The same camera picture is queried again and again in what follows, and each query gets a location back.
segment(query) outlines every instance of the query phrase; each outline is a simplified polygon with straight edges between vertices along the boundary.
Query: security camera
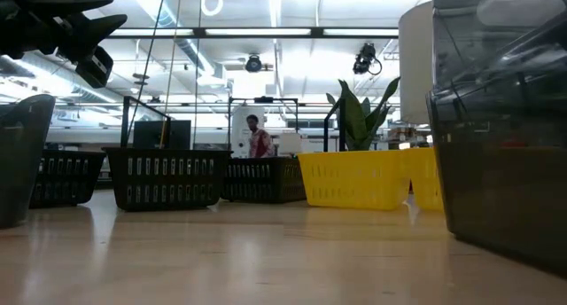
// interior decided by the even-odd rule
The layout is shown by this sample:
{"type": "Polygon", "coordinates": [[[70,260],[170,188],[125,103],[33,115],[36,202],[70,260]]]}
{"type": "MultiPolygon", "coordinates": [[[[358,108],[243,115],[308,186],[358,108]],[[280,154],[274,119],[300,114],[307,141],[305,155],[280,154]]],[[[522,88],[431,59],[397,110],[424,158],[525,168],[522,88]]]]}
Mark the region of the security camera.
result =
{"type": "Polygon", "coordinates": [[[260,61],[260,56],[253,54],[248,58],[248,62],[246,62],[246,71],[249,73],[257,73],[262,70],[262,62],[260,61]]]}
{"type": "Polygon", "coordinates": [[[366,74],[370,73],[373,75],[380,74],[382,72],[382,63],[376,58],[376,48],[373,43],[365,43],[361,48],[361,52],[356,55],[356,61],[354,61],[353,66],[354,74],[366,74]],[[370,72],[374,62],[380,65],[380,71],[377,73],[370,72]]]}

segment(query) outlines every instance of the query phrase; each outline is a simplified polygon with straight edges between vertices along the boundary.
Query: plastic basket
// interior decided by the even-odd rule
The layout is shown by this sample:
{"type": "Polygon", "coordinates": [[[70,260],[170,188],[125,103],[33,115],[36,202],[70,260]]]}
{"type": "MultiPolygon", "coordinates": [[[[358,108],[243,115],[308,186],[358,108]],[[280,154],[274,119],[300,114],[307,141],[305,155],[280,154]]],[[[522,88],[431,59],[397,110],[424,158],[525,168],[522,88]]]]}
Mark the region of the plastic basket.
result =
{"type": "Polygon", "coordinates": [[[54,106],[47,95],[0,106],[0,228],[26,220],[54,106]]]}
{"type": "Polygon", "coordinates": [[[222,197],[256,203],[306,199],[299,161],[292,158],[231,159],[222,197]]]}
{"type": "Polygon", "coordinates": [[[417,206],[443,211],[443,197],[433,148],[403,150],[404,174],[411,180],[417,206]]]}
{"type": "Polygon", "coordinates": [[[43,150],[30,208],[90,201],[105,153],[43,150]]]}
{"type": "Polygon", "coordinates": [[[105,148],[126,211],[207,207],[221,195],[229,152],[105,148]]]}
{"type": "Polygon", "coordinates": [[[311,206],[393,210],[408,197],[401,151],[300,154],[311,206]]]}

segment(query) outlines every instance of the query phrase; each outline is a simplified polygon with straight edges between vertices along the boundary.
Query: person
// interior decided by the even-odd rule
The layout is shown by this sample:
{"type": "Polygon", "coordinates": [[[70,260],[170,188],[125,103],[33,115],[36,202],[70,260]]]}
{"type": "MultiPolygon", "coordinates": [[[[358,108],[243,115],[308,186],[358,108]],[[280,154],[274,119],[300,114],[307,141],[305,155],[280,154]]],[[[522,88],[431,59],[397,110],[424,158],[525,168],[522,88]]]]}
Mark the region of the person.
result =
{"type": "Polygon", "coordinates": [[[258,117],[250,114],[246,118],[246,122],[252,132],[249,158],[269,158],[274,156],[272,137],[265,130],[258,128],[258,117]]]}

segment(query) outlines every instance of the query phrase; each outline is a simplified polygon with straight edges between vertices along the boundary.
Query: gray bin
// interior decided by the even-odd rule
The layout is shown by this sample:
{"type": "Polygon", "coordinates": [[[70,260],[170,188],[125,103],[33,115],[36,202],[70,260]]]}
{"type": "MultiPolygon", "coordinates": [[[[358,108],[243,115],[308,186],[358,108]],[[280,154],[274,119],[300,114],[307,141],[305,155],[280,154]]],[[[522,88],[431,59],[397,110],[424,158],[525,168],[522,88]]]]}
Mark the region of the gray bin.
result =
{"type": "Polygon", "coordinates": [[[54,106],[48,95],[0,106],[0,228],[26,220],[54,106]]]}

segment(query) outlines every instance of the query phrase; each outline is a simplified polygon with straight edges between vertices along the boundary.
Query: green leaf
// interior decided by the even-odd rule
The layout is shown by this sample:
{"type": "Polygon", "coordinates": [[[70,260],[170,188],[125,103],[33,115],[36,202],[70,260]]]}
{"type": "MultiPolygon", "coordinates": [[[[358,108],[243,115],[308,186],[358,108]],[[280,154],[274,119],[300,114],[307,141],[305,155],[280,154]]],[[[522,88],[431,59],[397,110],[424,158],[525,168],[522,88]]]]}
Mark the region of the green leaf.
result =
{"type": "Polygon", "coordinates": [[[355,151],[356,142],[354,142],[353,137],[351,137],[348,134],[348,132],[346,132],[345,141],[346,141],[346,148],[348,149],[348,151],[355,151]]]}
{"type": "Polygon", "coordinates": [[[376,136],[378,129],[380,129],[380,127],[382,127],[382,125],[386,121],[386,116],[388,115],[390,108],[392,108],[392,106],[387,106],[383,109],[383,111],[380,112],[377,121],[374,124],[374,127],[372,127],[372,129],[369,131],[368,137],[361,142],[360,148],[363,151],[367,151],[370,148],[370,145],[372,145],[372,141],[374,141],[374,137],[376,136]]]}
{"type": "Polygon", "coordinates": [[[332,105],[335,105],[337,103],[335,98],[329,93],[327,93],[327,101],[329,101],[329,103],[332,104],[332,105]]]}
{"type": "Polygon", "coordinates": [[[370,100],[368,98],[365,98],[364,101],[362,101],[362,112],[364,113],[365,116],[369,116],[370,113],[372,112],[372,109],[370,109],[370,100]]]}
{"type": "Polygon", "coordinates": [[[346,132],[356,142],[364,140],[368,135],[366,129],[366,116],[362,111],[361,102],[348,88],[345,81],[338,81],[342,87],[341,98],[346,102],[346,132]]]}
{"type": "Polygon", "coordinates": [[[388,88],[386,88],[386,91],[384,92],[384,95],[382,96],[382,100],[380,101],[380,104],[378,105],[378,107],[376,109],[374,109],[374,111],[372,111],[372,113],[370,113],[370,115],[368,115],[366,117],[365,123],[366,123],[366,129],[367,129],[368,132],[370,132],[372,130],[372,128],[374,128],[374,126],[378,122],[378,119],[380,118],[380,114],[382,113],[382,111],[384,111],[384,104],[388,101],[388,99],[391,96],[393,96],[394,93],[396,93],[396,90],[398,89],[399,83],[400,83],[400,77],[392,80],[392,82],[390,82],[390,84],[388,84],[388,88]]]}
{"type": "Polygon", "coordinates": [[[382,108],[382,106],[385,105],[386,102],[388,102],[388,99],[391,96],[393,96],[394,93],[396,93],[396,91],[398,90],[398,86],[400,85],[400,79],[401,77],[397,77],[396,79],[392,80],[390,84],[388,84],[388,87],[386,88],[386,91],[382,96],[382,100],[380,100],[380,104],[378,105],[378,108],[382,108]]]}

